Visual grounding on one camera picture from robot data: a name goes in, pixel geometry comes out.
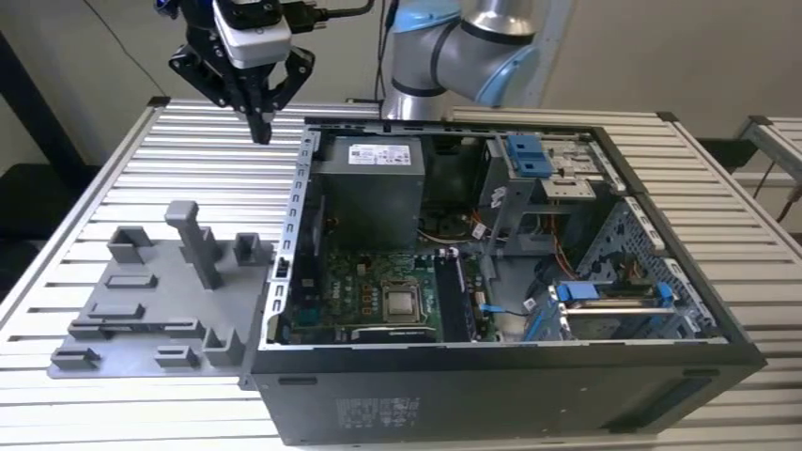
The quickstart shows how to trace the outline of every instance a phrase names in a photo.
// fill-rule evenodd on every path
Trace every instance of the motherboard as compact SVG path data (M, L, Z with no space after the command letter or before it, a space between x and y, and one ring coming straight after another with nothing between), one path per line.
M346 343L354 331L404 330L429 334L430 341L446 341L442 333L441 303L445 310L465 312L464 329L473 339L493 336L492 321L478 312L486 302L477 259L460 258L462 277L453 288L460 299L441 299L437 258L426 254L364 254L332 252L324 257L318 296L294 304L290 342ZM314 284L304 279L301 284ZM448 319L444 322L446 331Z

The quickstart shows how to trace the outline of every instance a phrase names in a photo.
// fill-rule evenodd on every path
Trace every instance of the metal rail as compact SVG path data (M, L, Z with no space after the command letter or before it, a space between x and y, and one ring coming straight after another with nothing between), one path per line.
M53 381L43 368L102 273L115 227L142 225L153 238L176 238L159 218L170 200L193 199L217 237L254 231L274 241L302 117L374 114L370 105L296 105L262 147L234 115L206 103L147 109L0 306L0 444L281 449L257 394L240 391L234 378ZM802 449L802 251L681 126L631 113L460 108L454 116L605 128L768 366L657 437L369 448Z

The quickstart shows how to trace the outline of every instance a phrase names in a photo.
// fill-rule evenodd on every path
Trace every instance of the blue latch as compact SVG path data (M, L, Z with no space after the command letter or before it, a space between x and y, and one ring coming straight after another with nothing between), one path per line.
M509 156L514 174L520 177L548 178L553 173L550 162L542 153L540 138L532 134L510 134L505 137L505 154Z

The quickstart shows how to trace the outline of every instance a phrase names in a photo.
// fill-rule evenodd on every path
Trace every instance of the gray plastic post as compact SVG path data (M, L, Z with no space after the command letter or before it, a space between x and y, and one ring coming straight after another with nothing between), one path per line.
M200 283L205 289L214 289L222 285L222 279L214 268L216 252L206 245L196 217L197 204L192 200L174 200L163 213L163 221L167 226L177 229L180 240L184 243L184 256L192 262Z
M119 264L142 264L143 260L135 250L137 247L150 247L153 243L147 238L143 228L138 226L119 226L113 232L106 243L113 260Z

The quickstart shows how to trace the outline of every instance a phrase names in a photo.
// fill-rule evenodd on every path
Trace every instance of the sticker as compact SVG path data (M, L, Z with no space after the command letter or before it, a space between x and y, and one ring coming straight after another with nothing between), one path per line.
M486 230L486 226L481 223L477 223L476 226L473 227L473 231L470 232L470 235L473 236L473 238L476 240L481 239L481 237L484 236L485 230Z
M417 420L418 397L340 398L338 427L344 429L410 428Z
M348 164L408 166L412 164L409 146L353 144L348 148Z

